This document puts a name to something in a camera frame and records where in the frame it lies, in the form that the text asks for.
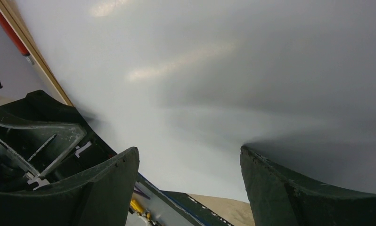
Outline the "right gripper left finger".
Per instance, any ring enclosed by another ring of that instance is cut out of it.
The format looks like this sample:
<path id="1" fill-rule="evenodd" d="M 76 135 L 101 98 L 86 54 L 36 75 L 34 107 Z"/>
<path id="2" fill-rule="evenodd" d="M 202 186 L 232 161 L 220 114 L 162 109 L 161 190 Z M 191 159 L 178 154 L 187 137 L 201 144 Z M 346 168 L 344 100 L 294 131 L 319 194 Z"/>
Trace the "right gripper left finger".
<path id="1" fill-rule="evenodd" d="M 0 192 L 0 226 L 123 226 L 138 168 L 131 147 L 37 190 Z"/>

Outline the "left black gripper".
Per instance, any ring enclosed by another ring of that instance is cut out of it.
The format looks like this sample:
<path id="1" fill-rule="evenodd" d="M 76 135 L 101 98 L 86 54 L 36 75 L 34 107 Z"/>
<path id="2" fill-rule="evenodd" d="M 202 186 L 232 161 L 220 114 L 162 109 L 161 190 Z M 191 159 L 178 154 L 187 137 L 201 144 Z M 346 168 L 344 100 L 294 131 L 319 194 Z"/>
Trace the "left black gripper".
<path id="1" fill-rule="evenodd" d="M 0 163 L 56 182 L 116 155 L 79 111 L 43 90 L 0 106 Z"/>

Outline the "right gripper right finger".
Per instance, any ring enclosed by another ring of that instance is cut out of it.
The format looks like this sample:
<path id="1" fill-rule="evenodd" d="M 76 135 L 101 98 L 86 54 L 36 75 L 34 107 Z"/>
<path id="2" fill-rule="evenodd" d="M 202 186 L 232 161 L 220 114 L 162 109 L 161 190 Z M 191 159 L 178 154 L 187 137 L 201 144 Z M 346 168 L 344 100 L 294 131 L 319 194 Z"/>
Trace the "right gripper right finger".
<path id="1" fill-rule="evenodd" d="M 376 194 L 322 183 L 247 146 L 240 166 L 257 226 L 376 226 Z"/>

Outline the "light wooden picture frame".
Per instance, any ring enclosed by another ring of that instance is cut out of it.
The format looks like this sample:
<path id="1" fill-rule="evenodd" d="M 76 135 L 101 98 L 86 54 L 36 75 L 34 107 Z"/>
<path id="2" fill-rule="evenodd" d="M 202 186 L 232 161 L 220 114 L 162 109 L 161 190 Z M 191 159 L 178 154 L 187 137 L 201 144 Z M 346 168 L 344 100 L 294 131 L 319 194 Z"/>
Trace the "light wooden picture frame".
<path id="1" fill-rule="evenodd" d="M 30 52 L 32 58 L 35 61 L 35 65 L 32 65 L 32 67 L 37 72 L 39 78 L 41 79 L 49 93 L 59 102 L 65 105 L 72 106 L 73 103 L 71 102 L 70 98 L 64 92 L 61 85 L 52 73 L 50 67 L 46 63 L 44 57 L 40 53 L 39 48 L 37 47 L 33 37 L 31 36 L 27 26 L 25 25 L 24 20 L 22 19 L 15 1 L 0 0 L 0 12 L 3 14 L 22 43 Z"/>

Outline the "building photo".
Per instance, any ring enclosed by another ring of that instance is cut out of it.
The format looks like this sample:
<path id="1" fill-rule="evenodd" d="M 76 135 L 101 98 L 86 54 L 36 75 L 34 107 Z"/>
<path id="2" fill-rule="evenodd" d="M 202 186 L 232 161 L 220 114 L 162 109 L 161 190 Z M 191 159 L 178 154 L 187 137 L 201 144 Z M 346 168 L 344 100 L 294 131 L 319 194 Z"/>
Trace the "building photo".
<path id="1" fill-rule="evenodd" d="M 17 0 L 115 151 L 162 190 L 248 200 L 240 148 L 376 194 L 376 0 Z"/>

